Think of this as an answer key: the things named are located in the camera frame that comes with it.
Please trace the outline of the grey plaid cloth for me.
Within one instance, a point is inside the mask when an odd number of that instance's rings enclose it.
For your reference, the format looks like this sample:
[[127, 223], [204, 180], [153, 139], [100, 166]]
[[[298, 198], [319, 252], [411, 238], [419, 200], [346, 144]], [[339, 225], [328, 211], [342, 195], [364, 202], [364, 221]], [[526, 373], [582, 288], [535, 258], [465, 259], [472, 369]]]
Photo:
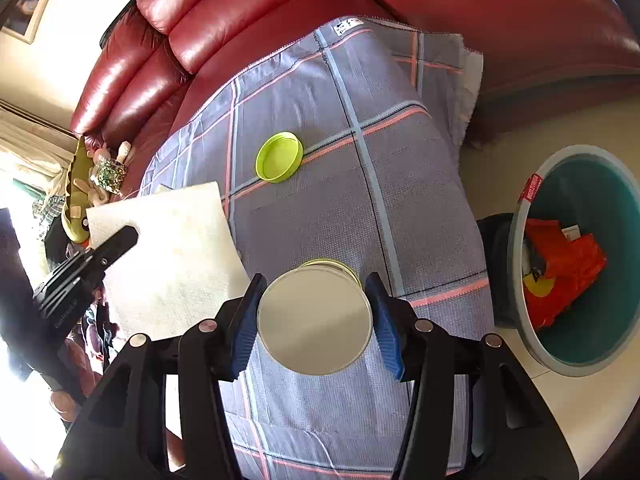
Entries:
[[[421, 318], [477, 339], [494, 327], [482, 239], [459, 177], [482, 56], [458, 34], [337, 18], [246, 66], [152, 157], [139, 191], [221, 187], [245, 269], [277, 278], [318, 258], [377, 273]], [[257, 177], [270, 136], [304, 154], [281, 183]], [[221, 387], [250, 479], [386, 479], [411, 386], [370, 346], [311, 377], [256, 344]]]

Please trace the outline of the lime green lid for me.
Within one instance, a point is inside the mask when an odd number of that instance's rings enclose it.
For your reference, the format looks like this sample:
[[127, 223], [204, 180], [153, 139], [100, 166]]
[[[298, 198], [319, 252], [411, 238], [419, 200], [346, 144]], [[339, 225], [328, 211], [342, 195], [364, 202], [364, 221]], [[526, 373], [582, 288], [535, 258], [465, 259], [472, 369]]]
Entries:
[[304, 148], [292, 132], [279, 132], [262, 144], [255, 160], [257, 177], [267, 183], [281, 183], [296, 173]]

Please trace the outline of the red snack bag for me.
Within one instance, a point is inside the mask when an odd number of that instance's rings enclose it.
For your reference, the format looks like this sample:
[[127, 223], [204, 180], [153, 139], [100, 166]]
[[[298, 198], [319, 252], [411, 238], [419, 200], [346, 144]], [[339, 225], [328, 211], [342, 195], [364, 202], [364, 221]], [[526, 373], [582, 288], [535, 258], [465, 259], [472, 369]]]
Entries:
[[591, 233], [569, 240], [558, 220], [528, 219], [525, 238], [537, 260], [523, 276], [524, 297], [539, 332], [597, 281], [608, 259]]

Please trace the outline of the green plush toy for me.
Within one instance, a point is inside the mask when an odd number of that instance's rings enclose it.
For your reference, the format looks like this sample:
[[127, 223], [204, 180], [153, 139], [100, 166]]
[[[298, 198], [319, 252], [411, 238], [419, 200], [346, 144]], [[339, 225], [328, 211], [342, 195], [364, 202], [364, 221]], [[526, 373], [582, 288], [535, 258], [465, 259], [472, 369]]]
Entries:
[[79, 179], [88, 184], [92, 167], [93, 161], [87, 154], [85, 140], [80, 138], [65, 179], [65, 202], [61, 214], [63, 229], [75, 244], [85, 244], [90, 236], [87, 209], [92, 203], [88, 194], [78, 188], [74, 180]]

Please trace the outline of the white paper sheet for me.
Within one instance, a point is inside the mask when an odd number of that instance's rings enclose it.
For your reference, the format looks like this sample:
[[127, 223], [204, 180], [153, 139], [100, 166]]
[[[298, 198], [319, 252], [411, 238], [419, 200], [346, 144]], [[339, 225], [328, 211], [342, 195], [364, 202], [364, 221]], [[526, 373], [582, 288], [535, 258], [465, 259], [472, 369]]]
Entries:
[[222, 304], [244, 295], [247, 276], [233, 244], [218, 184], [121, 200], [88, 210], [91, 246], [123, 226], [137, 244], [107, 270], [106, 301], [119, 337], [153, 340], [180, 336]]

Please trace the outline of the beige plush toy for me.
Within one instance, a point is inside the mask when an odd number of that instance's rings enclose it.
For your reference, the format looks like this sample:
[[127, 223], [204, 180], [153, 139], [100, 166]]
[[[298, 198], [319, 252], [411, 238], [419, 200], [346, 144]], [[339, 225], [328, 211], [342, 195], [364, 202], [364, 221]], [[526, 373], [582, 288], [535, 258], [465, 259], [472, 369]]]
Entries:
[[87, 195], [90, 207], [102, 206], [114, 196], [122, 197], [122, 185], [128, 172], [134, 148], [128, 141], [119, 145], [115, 156], [107, 148], [84, 151], [88, 169], [79, 168], [79, 176], [70, 183]]

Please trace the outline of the red leather sofa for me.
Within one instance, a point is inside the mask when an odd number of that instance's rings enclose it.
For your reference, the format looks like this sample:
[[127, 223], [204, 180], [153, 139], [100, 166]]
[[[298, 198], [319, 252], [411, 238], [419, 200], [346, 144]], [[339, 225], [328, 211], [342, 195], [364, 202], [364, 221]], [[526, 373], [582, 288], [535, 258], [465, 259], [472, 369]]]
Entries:
[[134, 144], [134, 191], [153, 153], [235, 73], [345, 15], [455, 32], [480, 51], [473, 144], [639, 91], [639, 36], [612, 0], [131, 0], [70, 128], [93, 145]]

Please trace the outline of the teal trash bin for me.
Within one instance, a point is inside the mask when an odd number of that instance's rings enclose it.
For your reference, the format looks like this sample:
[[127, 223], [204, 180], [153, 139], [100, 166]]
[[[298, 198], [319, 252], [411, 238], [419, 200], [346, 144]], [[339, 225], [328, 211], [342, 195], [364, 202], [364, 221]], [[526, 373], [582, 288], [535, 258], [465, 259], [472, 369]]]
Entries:
[[614, 155], [571, 145], [527, 179], [514, 211], [478, 222], [497, 325], [541, 365], [596, 374], [639, 329], [639, 185]]

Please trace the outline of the white jar green label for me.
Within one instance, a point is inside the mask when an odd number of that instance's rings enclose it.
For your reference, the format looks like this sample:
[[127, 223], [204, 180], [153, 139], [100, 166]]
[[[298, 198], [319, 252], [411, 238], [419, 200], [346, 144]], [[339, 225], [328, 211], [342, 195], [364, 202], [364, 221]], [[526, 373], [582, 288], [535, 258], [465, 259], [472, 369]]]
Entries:
[[257, 328], [267, 352], [282, 366], [323, 376], [360, 358], [371, 339], [373, 315], [349, 266], [316, 259], [267, 287], [257, 310]]

